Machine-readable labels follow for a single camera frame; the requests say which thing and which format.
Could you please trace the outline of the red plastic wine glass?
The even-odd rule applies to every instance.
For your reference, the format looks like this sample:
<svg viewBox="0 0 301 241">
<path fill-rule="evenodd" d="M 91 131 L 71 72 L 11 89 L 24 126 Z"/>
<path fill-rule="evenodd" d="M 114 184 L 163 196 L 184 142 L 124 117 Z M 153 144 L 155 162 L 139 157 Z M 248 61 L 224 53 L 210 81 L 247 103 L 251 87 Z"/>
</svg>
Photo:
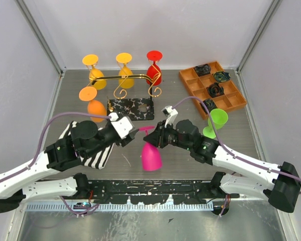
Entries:
<svg viewBox="0 0 301 241">
<path fill-rule="evenodd" d="M 163 54 L 160 51 L 152 50 L 146 55 L 150 62 L 150 67 L 147 70 L 147 76 L 152 80 L 156 79 L 154 86 L 158 86 L 162 81 L 162 72 L 157 63 L 162 59 Z"/>
</svg>

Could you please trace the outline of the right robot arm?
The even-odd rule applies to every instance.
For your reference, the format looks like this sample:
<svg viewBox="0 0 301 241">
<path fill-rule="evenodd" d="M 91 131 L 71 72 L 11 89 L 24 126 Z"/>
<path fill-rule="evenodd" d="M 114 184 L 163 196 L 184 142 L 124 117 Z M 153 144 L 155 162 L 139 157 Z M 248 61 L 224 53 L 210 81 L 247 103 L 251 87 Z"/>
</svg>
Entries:
<svg viewBox="0 0 301 241">
<path fill-rule="evenodd" d="M 301 181 L 293 164 L 264 162 L 239 153 L 215 139 L 208 138 L 188 119 L 175 126 L 159 122 L 144 141 L 156 148 L 176 146 L 190 152 L 199 163 L 221 167 L 240 174 L 235 177 L 216 172 L 210 182 L 210 192 L 220 198 L 227 194 L 243 194 L 268 201 L 273 207 L 287 213 L 295 209 Z"/>
</svg>

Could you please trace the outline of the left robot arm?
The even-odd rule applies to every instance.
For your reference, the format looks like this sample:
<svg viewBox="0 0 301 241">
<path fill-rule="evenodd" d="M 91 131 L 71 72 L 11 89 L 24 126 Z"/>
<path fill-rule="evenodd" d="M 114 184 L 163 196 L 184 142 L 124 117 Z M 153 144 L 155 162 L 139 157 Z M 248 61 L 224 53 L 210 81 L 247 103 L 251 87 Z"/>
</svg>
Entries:
<svg viewBox="0 0 301 241">
<path fill-rule="evenodd" d="M 31 199 L 88 197 L 90 186 L 84 174 L 55 181 L 44 178 L 77 166 L 103 169 L 113 147 L 126 146 L 137 132 L 127 118 L 107 122 L 103 128 L 87 120 L 69 123 L 55 143 L 37 152 L 33 159 L 0 174 L 0 213 L 14 210 Z"/>
</svg>

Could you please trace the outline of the yellow plastic wine glass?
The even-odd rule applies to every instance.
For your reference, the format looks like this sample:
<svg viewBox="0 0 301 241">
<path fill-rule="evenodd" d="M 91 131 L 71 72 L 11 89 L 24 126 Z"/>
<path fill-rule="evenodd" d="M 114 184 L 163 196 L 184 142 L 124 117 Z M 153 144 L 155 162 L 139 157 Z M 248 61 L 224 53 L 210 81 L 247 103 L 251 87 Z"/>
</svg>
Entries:
<svg viewBox="0 0 301 241">
<path fill-rule="evenodd" d="M 106 80 L 95 80 L 95 78 L 103 77 L 103 73 L 96 68 L 98 63 L 98 56 L 95 54 L 88 54 L 82 59 L 82 63 L 88 68 L 89 70 L 89 80 L 90 85 L 94 87 L 96 90 L 102 90 L 106 87 Z"/>
</svg>

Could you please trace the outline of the pink plastic wine glass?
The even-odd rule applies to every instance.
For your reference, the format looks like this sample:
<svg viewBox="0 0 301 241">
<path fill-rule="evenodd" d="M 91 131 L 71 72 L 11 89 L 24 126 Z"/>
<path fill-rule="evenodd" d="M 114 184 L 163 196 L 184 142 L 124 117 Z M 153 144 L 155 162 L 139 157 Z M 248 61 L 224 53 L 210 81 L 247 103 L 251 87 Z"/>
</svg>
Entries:
<svg viewBox="0 0 301 241">
<path fill-rule="evenodd" d="M 162 168 L 163 162 L 159 150 L 146 142 L 141 151 L 142 168 L 145 171 L 156 171 Z"/>
</svg>

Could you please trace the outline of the gold wine glass rack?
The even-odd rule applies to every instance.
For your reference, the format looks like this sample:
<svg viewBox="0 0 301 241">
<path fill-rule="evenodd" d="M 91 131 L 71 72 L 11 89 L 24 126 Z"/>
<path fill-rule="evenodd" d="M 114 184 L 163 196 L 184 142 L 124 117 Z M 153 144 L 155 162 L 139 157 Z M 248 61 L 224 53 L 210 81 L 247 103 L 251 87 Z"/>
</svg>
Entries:
<svg viewBox="0 0 301 241">
<path fill-rule="evenodd" d="M 144 74 L 129 75 L 129 78 L 132 79 L 145 79 L 149 81 L 148 94 L 149 98 L 125 98 L 127 91 L 118 85 L 120 89 L 120 94 L 124 92 L 122 97 L 115 97 L 115 99 L 109 99 L 107 105 L 105 105 L 107 115 L 111 112 L 119 112 L 122 115 L 130 117 L 132 121 L 147 121 L 153 120 L 155 117 L 154 114 L 154 102 L 153 98 L 158 95 L 153 94 L 153 86 L 156 82 L 156 79 L 152 80 L 150 77 Z M 122 79 L 124 76 L 103 76 L 95 78 L 96 80 L 110 80 L 110 79 Z"/>
</svg>

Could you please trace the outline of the orange plastic wine glass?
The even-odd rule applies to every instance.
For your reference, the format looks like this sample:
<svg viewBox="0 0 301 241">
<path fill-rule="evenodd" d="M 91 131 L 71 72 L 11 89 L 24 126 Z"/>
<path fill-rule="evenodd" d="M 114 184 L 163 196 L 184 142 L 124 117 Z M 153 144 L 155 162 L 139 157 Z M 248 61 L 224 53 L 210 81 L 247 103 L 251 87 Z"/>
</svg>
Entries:
<svg viewBox="0 0 301 241">
<path fill-rule="evenodd" d="M 84 87 L 79 92 L 79 99 L 88 102 L 87 111 L 89 114 L 106 116 L 107 111 L 103 103 L 96 100 L 97 90 L 92 86 Z"/>
</svg>

